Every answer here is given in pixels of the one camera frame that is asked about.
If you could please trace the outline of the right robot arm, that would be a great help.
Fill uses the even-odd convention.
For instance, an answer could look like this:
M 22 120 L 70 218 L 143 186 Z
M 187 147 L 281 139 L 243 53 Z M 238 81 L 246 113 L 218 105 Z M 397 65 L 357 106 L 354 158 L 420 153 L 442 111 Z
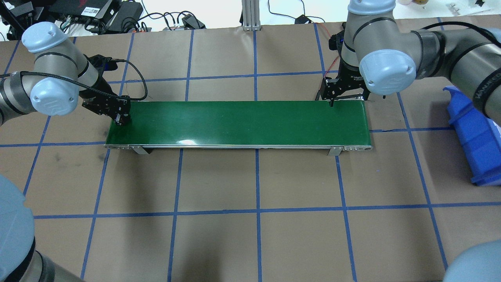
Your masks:
M 475 185 L 500 184 L 500 30 L 465 22 L 441 22 L 402 33 L 393 17 L 393 0 L 351 0 L 343 29 L 331 36 L 338 51 L 335 79 L 323 78 L 317 98 L 344 99 L 363 89 L 390 95 L 417 79 L 444 77 L 454 128 Z

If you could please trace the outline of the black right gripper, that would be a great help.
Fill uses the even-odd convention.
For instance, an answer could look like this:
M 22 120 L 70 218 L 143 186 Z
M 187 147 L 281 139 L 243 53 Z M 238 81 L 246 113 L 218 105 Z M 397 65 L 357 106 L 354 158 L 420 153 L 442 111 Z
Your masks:
M 346 99 L 362 99 L 367 101 L 370 91 L 367 89 L 364 79 L 358 67 L 349 66 L 341 56 L 344 43 L 344 34 L 338 33 L 329 39 L 329 49 L 338 51 L 339 67 L 336 78 L 324 76 L 319 88 L 319 98 L 329 100 L 330 107 L 333 102 Z

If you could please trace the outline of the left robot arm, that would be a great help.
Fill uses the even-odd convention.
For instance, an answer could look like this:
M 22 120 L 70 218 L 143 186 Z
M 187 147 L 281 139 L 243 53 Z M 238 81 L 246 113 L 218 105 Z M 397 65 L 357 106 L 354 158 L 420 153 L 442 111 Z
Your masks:
M 115 94 L 103 72 L 116 69 L 118 59 L 84 55 L 54 23 L 29 27 L 21 42 L 34 54 L 34 70 L 1 76 L 1 123 L 39 112 L 65 116 L 82 106 L 111 118 L 116 125 L 131 120 L 131 98 Z M 25 196 L 8 178 L 1 177 L 2 282 L 80 282 L 82 279 L 56 264 L 36 248 L 34 216 Z

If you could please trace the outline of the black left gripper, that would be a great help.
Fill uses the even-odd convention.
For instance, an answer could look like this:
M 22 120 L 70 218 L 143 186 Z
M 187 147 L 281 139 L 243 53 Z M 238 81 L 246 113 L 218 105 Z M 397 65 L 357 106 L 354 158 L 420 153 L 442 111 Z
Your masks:
M 95 91 L 85 89 L 81 91 L 81 98 L 83 99 L 82 107 L 94 112 L 98 115 L 106 115 L 114 118 L 116 126 L 127 125 L 130 120 L 131 102 L 126 99 L 121 99 L 115 94 L 104 79 L 103 73 L 105 71 L 117 70 L 117 62 L 111 57 L 103 55 L 94 55 L 84 57 L 89 61 L 98 72 L 96 82 L 91 86 L 99 91 L 105 92 L 108 95 L 99 94 Z

